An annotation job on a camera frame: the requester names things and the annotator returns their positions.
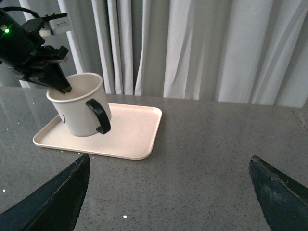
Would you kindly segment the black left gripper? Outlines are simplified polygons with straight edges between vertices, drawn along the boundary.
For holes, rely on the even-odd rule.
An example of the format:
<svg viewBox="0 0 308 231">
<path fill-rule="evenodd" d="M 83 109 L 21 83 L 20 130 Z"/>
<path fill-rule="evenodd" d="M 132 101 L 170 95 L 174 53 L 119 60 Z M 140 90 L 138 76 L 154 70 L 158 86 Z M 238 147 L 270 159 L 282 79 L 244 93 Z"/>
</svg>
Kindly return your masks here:
<svg viewBox="0 0 308 231">
<path fill-rule="evenodd" d="M 8 65 L 19 80 L 67 93 L 72 87 L 59 63 L 67 60 L 68 52 L 65 46 L 56 49 L 47 45 L 34 50 L 11 46 L 8 48 Z"/>
</svg>

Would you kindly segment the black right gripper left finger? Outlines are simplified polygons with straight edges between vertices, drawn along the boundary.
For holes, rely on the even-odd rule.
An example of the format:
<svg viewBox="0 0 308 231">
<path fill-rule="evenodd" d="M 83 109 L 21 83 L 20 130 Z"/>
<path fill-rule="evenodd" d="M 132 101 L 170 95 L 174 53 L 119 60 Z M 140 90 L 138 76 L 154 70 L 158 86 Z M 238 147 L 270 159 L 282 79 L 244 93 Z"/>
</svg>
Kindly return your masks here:
<svg viewBox="0 0 308 231">
<path fill-rule="evenodd" d="M 72 231 L 90 177 L 90 157 L 82 155 L 28 197 L 0 215 L 2 231 Z"/>
</svg>

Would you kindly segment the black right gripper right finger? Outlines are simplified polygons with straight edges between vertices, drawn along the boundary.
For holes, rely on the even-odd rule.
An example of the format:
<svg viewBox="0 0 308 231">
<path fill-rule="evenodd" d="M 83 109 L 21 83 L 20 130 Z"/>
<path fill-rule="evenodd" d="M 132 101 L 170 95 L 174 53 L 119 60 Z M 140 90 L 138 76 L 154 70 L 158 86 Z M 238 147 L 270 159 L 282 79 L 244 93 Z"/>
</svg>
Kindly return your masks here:
<svg viewBox="0 0 308 231">
<path fill-rule="evenodd" d="M 308 189 L 258 156 L 249 174 L 262 213 L 272 231 L 308 229 Z"/>
</svg>

